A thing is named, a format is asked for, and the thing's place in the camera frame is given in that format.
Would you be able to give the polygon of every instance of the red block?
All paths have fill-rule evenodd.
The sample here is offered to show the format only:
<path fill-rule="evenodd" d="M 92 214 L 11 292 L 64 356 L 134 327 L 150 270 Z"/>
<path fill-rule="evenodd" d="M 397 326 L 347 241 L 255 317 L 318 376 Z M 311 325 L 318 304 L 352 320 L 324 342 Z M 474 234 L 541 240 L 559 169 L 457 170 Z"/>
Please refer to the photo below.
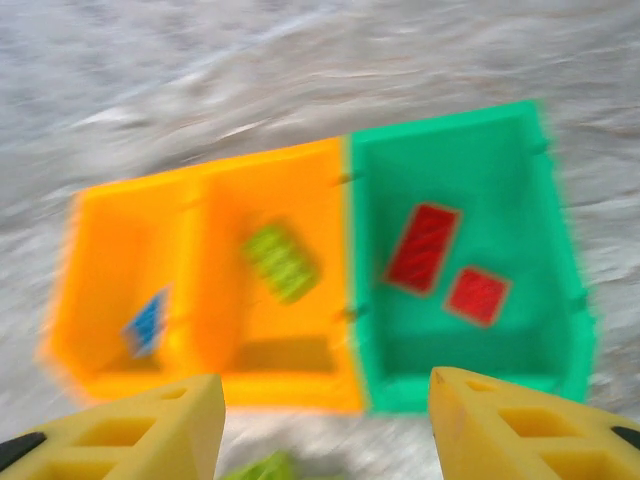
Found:
<path fill-rule="evenodd" d="M 393 256 L 387 280 L 420 295 L 429 293 L 451 245 L 458 215 L 452 210 L 418 205 Z"/>
<path fill-rule="evenodd" d="M 453 286 L 448 308 L 482 327 L 493 325 L 509 291 L 509 282 L 476 268 L 464 268 Z"/>

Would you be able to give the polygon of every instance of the concrete floor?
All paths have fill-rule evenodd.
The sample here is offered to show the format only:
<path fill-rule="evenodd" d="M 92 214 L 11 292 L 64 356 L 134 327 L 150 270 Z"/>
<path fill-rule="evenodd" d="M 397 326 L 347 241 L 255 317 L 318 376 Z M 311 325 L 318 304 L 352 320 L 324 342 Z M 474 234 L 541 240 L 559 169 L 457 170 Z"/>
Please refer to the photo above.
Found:
<path fill-rule="evenodd" d="M 0 438 L 73 410 L 31 358 L 78 188 L 529 97 L 602 318 L 592 403 L 640 419 L 640 4 L 92 3 L 84 23 L 72 2 L 0 5 Z M 196 33 L 167 40 L 156 13 Z M 282 446 L 308 472 L 440 478 L 426 419 L 238 413 L 226 432 L 221 472 Z"/>

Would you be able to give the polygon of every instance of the plastic storage bin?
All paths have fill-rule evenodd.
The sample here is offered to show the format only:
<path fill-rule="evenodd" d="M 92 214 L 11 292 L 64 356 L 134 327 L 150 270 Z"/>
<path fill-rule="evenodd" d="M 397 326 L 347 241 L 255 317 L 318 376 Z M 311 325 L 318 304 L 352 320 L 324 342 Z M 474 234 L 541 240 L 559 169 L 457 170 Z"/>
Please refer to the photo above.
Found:
<path fill-rule="evenodd" d="M 43 354 L 93 400 L 180 377 L 158 352 L 137 357 L 125 326 L 176 280 L 190 170 L 90 188 L 74 205 L 71 239 Z"/>
<path fill-rule="evenodd" d="M 216 372 L 230 406 L 362 409 L 344 163 L 342 140 L 329 139 L 88 189 L 45 337 L 50 363 L 98 400 Z M 293 302 L 245 252 L 271 224 L 317 272 Z M 156 348 L 140 356 L 125 327 L 162 291 Z"/>
<path fill-rule="evenodd" d="M 593 318 L 547 146 L 531 102 L 352 135 L 355 334 L 373 410 L 424 411 L 436 366 L 585 399 Z M 420 295 L 387 270 L 424 204 L 457 212 L 458 224 L 446 246 L 427 246 L 443 259 Z M 451 304 L 469 272 L 504 287 L 490 328 Z M 462 308 L 484 308 L 487 291 Z"/>

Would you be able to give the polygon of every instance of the lego brick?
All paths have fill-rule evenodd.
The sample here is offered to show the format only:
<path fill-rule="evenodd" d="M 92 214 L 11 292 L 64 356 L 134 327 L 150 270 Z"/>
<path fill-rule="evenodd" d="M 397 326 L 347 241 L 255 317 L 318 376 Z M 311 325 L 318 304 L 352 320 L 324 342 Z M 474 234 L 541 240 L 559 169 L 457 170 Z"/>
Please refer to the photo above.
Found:
<path fill-rule="evenodd" d="M 434 206 L 418 205 L 393 256 L 387 278 L 419 295 L 435 286 L 455 233 L 458 213 Z"/>
<path fill-rule="evenodd" d="M 54 420 L 0 445 L 0 462 L 11 460 L 0 477 L 210 480 L 224 418 L 220 378 L 195 376 Z M 4 455 L 7 449 L 13 454 Z"/>
<path fill-rule="evenodd" d="M 124 328 L 124 334 L 131 343 L 135 357 L 150 355 L 156 349 L 158 337 L 164 326 L 166 297 L 166 291 L 154 295 Z"/>
<path fill-rule="evenodd" d="M 276 452 L 252 465 L 222 477 L 222 480 L 294 480 L 291 460 L 285 452 Z"/>
<path fill-rule="evenodd" d="M 492 326 L 506 301 L 509 282 L 466 267 L 454 281 L 447 308 L 481 327 Z"/>
<path fill-rule="evenodd" d="M 433 369 L 429 404 L 445 480 L 640 479 L 627 418 L 451 367 Z"/>
<path fill-rule="evenodd" d="M 281 300 L 293 303 L 317 283 L 317 270 L 293 236 L 281 225 L 270 224 L 245 243 L 249 261 Z"/>

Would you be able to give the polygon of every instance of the orange bin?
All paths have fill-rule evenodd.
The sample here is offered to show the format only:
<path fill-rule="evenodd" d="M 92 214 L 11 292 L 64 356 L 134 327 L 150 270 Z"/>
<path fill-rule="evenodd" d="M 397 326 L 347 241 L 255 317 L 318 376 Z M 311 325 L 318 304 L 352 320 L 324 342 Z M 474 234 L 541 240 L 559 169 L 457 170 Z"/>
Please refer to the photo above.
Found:
<path fill-rule="evenodd" d="M 349 348 L 342 141 L 328 139 L 98 186 L 81 194 L 45 354 L 110 400 L 198 372 L 228 405 L 363 408 Z M 318 282 L 281 302 L 243 245 L 286 225 Z M 153 355 L 123 328 L 167 289 Z"/>

